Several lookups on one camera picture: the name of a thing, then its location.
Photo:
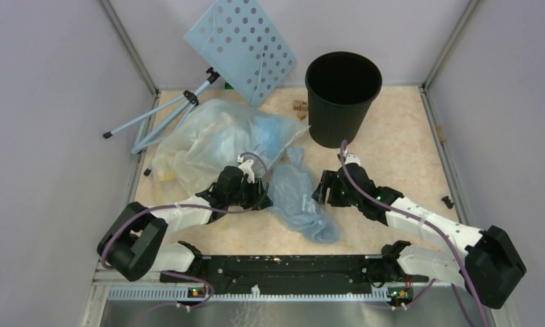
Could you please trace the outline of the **light blue trash bag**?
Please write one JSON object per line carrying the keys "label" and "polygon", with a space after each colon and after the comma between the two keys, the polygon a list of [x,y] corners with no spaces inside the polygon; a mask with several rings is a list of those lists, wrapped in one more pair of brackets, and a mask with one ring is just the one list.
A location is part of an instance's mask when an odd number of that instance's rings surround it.
{"label": "light blue trash bag", "polygon": [[268,196],[270,211],[289,230],[319,244],[333,244],[340,238],[334,218],[313,199],[313,175],[305,164],[302,147],[286,149],[287,162],[272,171]]}

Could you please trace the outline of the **translucent yellowish trash bag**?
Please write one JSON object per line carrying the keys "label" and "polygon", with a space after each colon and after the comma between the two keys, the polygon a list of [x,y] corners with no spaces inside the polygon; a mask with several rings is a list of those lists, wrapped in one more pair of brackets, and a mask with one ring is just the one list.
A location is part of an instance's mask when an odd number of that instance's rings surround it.
{"label": "translucent yellowish trash bag", "polygon": [[308,125],[224,99],[211,99],[195,109],[165,140],[152,159],[156,183],[180,186],[187,195],[205,190],[226,166],[245,153],[263,176],[299,139]]}

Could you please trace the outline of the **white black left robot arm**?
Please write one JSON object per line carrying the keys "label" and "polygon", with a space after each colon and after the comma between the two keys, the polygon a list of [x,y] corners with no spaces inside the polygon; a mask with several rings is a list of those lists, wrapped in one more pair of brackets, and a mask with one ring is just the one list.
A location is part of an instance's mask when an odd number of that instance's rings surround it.
{"label": "white black left robot arm", "polygon": [[156,207],[129,203],[100,240],[97,254],[104,268],[128,281],[137,281],[150,270],[195,281],[202,273],[200,252],[186,242],[165,244],[164,237],[231,215],[233,206],[237,213],[247,213],[272,204],[267,185],[252,169],[226,166],[208,189],[181,202]]}

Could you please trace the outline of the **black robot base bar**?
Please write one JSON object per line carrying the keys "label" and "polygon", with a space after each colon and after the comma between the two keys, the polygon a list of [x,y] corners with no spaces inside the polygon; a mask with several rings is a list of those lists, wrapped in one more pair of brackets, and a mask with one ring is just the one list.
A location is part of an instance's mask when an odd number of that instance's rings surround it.
{"label": "black robot base bar", "polygon": [[212,255],[196,258],[185,275],[211,284],[216,294],[369,294],[385,283],[426,282],[408,277],[381,255]]}

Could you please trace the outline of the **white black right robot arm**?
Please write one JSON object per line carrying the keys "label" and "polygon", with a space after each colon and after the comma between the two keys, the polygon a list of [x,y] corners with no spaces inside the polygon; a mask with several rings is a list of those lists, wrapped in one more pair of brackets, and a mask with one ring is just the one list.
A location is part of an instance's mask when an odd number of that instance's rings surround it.
{"label": "white black right robot arm", "polygon": [[370,220],[435,245],[432,250],[397,241],[383,247],[383,254],[392,254],[384,260],[383,271],[393,281],[406,275],[438,279],[478,296],[485,307],[500,309],[527,272],[505,230],[495,225],[482,230],[442,217],[400,191],[375,185],[357,163],[325,170],[312,198],[334,207],[355,207]]}

